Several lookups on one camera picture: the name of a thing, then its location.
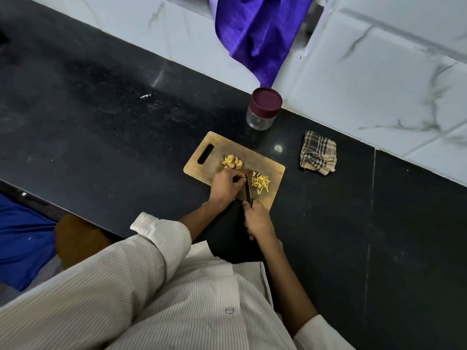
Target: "maroon jar lid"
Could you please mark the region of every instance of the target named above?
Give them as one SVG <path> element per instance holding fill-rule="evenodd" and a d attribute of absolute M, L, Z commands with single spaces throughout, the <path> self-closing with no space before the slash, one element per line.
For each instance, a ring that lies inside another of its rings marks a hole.
<path fill-rule="evenodd" d="M 275 89 L 260 87 L 251 94 L 249 107 L 255 116 L 272 119 L 282 107 L 282 97 Z"/>

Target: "shirt sleeve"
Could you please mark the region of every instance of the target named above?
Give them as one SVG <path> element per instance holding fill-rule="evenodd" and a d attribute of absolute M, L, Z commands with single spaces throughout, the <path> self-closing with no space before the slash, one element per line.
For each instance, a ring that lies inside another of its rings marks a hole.
<path fill-rule="evenodd" d="M 298 350 L 355 350 L 321 315 L 311 318 L 293 341 Z"/>
<path fill-rule="evenodd" d="M 0 349 L 93 349 L 125 331 L 188 253 L 181 223 L 141 213 L 117 242 L 0 308 Z"/>

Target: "blue cloth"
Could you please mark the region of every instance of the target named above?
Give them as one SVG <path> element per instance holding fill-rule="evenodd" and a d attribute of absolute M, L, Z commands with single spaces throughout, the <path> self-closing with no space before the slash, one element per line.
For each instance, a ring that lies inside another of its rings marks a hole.
<path fill-rule="evenodd" d="M 0 282 L 28 287 L 55 256 L 55 224 L 0 194 Z"/>
<path fill-rule="evenodd" d="M 271 87 L 313 0 L 209 0 L 230 56 Z"/>

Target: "plastic jar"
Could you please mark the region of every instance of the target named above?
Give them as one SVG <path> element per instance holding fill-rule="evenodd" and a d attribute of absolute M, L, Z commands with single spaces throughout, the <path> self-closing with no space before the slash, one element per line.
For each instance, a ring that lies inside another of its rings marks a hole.
<path fill-rule="evenodd" d="M 260 87 L 251 94 L 247 123 L 255 130 L 269 129 L 282 106 L 281 95 L 272 88 Z"/>

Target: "wooden cutting board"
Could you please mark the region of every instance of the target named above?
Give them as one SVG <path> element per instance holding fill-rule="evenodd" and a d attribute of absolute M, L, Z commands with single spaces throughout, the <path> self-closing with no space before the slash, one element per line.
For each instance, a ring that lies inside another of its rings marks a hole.
<path fill-rule="evenodd" d="M 207 133 L 201 144 L 186 163 L 183 171 L 199 181 L 211 185 L 216 173 L 224 169 L 224 166 L 222 165 L 224 158 L 230 154 L 237 156 L 243 161 L 242 171 L 248 174 L 250 186 L 253 171 L 269 176 L 269 180 L 271 181 L 271 183 L 269 183 L 269 193 L 266 189 L 263 189 L 261 195 L 258 195 L 256 188 L 251 187 L 250 190 L 251 197 L 259 200 L 268 210 L 270 210 L 274 198 L 276 197 L 277 190 L 279 189 L 279 185 L 281 184 L 285 167 L 270 158 L 264 157 L 263 155 L 239 145 L 234 141 L 226 139 L 215 132 L 210 131 Z M 244 188 L 242 188 L 238 193 L 237 199 L 242 201 L 246 200 L 246 192 Z"/>

